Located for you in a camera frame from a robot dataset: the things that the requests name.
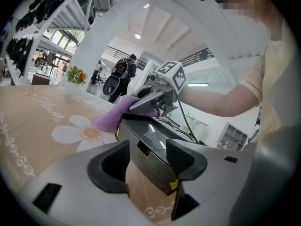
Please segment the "flower pot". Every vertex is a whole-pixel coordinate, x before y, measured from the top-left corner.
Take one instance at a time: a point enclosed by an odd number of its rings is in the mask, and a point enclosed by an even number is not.
[[[78,87],[79,87],[79,84],[72,83],[70,81],[66,81],[66,84],[65,84],[65,93],[68,94],[68,95],[73,96],[79,90]]]

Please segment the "white marker cube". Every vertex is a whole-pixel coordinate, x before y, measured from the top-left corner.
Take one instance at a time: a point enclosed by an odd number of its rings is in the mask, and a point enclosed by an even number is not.
[[[160,68],[156,69],[155,73],[158,73],[159,78],[164,78],[173,86],[177,94],[180,93],[185,85],[186,76],[181,62],[167,61]]]

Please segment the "neck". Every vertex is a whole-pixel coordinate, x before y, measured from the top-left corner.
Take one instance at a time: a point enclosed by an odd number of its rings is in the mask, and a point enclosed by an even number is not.
[[[282,40],[283,17],[275,8],[274,4],[269,3],[267,12],[262,15],[260,20],[268,28],[272,41]]]

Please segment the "black railing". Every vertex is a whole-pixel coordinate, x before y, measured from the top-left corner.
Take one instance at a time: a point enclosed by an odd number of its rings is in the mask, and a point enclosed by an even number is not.
[[[212,54],[212,52],[208,49],[205,48],[199,52],[196,52],[192,55],[187,56],[184,59],[181,59],[180,62],[182,63],[183,67],[189,66],[191,64],[195,64],[197,62],[209,59],[209,58],[213,58],[214,55]]]
[[[115,49],[115,48],[112,48],[110,46],[108,46],[105,50],[104,50],[104,53],[107,54],[107,55],[110,55],[114,58],[117,58],[117,59],[123,59],[123,58],[128,58],[130,55],[125,53],[125,52],[122,52],[118,49]],[[144,70],[145,66],[146,66],[146,63],[139,60],[139,59],[136,59],[135,61],[135,64],[137,66],[137,69],[140,69],[140,70]]]

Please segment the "flower petal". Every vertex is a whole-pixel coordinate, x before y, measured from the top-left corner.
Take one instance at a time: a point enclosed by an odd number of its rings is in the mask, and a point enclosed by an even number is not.
[[[73,125],[84,128],[85,126],[91,126],[91,121],[89,121],[86,117],[81,115],[72,115],[69,120],[73,123]]]
[[[102,145],[101,142],[89,142],[89,141],[84,139],[79,144],[76,152],[82,152],[82,151],[85,151],[85,150],[89,150],[89,149],[92,149],[94,147],[98,147],[100,145]]]
[[[101,141],[104,144],[117,142],[117,140],[115,138],[115,133],[105,132],[105,131],[102,131],[102,130],[100,130],[100,131],[101,131]]]
[[[58,126],[53,129],[52,138],[62,144],[78,142],[83,138],[79,135],[79,128],[74,126]]]

